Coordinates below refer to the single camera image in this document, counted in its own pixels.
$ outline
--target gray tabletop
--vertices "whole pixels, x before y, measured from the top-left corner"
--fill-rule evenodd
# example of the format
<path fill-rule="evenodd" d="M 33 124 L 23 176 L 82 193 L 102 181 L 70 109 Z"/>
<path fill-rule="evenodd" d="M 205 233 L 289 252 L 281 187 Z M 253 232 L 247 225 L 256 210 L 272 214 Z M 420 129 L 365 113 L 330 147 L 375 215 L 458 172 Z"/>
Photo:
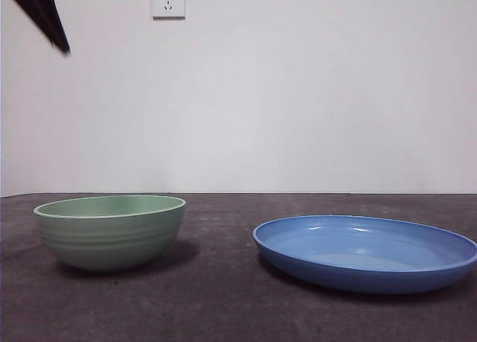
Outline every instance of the gray tabletop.
<path fill-rule="evenodd" d="M 351 294 L 281 273 L 252 229 L 307 214 L 369 215 L 477 240 L 477 195 L 174 194 L 175 243 L 141 268 L 95 275 L 61 265 L 32 209 L 100 194 L 1 199 L 1 336 L 10 341 L 477 341 L 477 271 L 443 290 Z"/>

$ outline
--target green bowl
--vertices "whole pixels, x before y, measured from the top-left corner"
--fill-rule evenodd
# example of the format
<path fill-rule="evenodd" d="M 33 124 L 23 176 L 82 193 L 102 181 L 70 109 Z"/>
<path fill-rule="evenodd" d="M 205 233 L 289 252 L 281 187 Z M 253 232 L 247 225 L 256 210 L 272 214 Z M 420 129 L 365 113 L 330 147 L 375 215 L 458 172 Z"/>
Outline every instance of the green bowl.
<path fill-rule="evenodd" d="M 34 209 L 46 246 L 63 263 L 112 272 L 146 263 L 179 231 L 186 202 L 159 195 L 60 200 Z"/>

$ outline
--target shallow dish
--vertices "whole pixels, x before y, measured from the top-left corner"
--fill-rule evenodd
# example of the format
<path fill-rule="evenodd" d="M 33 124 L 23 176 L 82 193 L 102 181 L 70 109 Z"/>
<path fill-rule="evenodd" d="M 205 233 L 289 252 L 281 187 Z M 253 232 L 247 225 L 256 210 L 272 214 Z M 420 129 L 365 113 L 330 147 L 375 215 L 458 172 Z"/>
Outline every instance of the shallow dish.
<path fill-rule="evenodd" d="M 462 235 L 384 218 L 283 218 L 259 225 L 253 237 L 262 255 L 290 275 L 369 294 L 437 290 L 477 261 L 477 244 Z"/>
<path fill-rule="evenodd" d="M 46 246 L 68 265 L 118 271 L 144 264 L 176 237 L 186 202 L 159 195 L 87 197 L 34 209 Z"/>

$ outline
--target blue plate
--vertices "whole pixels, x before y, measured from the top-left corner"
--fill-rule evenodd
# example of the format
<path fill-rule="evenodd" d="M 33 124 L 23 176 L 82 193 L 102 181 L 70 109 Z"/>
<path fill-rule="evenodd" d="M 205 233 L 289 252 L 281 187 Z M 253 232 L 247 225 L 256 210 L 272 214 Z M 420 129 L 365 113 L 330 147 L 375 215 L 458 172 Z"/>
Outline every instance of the blue plate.
<path fill-rule="evenodd" d="M 462 235 L 383 218 L 283 218 L 259 225 L 253 238 L 263 256 L 290 275 L 369 294 L 437 290 L 477 262 L 477 244 Z"/>

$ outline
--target white outlet cover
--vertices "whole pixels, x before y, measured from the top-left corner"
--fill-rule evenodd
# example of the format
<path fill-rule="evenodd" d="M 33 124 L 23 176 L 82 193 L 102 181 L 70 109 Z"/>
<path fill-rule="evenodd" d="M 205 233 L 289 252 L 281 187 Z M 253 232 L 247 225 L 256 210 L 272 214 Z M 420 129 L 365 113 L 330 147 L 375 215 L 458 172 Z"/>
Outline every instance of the white outlet cover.
<path fill-rule="evenodd" d="M 153 18 L 185 18 L 186 0 L 151 0 Z"/>

